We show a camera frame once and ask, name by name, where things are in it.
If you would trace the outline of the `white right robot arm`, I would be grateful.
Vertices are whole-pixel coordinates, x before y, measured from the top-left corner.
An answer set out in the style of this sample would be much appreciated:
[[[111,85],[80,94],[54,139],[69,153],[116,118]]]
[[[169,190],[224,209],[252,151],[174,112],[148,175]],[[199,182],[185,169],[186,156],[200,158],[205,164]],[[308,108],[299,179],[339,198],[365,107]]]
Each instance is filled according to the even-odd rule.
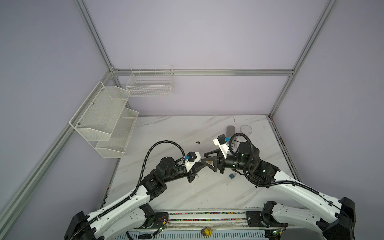
[[[200,160],[202,164],[214,172],[232,169],[256,188],[282,193],[304,206],[299,209],[267,201],[259,216],[259,224],[263,227],[293,225],[321,233],[327,240],[356,238],[355,202],[351,199],[337,199],[321,193],[262,160],[259,149],[243,133],[235,133],[230,138],[220,135],[214,139],[214,144],[218,149],[205,153]]]

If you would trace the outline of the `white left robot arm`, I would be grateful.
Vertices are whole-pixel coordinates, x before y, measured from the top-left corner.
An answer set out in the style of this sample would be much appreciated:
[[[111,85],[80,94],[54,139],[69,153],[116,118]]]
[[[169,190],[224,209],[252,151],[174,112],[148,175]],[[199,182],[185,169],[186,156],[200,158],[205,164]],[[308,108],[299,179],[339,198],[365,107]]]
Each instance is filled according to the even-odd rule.
[[[182,157],[174,160],[164,157],[148,175],[145,168],[151,152],[161,144],[176,146]],[[153,225],[156,213],[150,201],[157,198],[167,189],[167,182],[187,178],[195,179],[197,173],[204,168],[198,152],[185,153],[183,148],[170,140],[162,140],[150,147],[141,171],[139,180],[133,190],[111,204],[89,214],[79,212],[73,216],[65,233],[65,240],[113,240],[115,237],[135,228],[148,228]]]

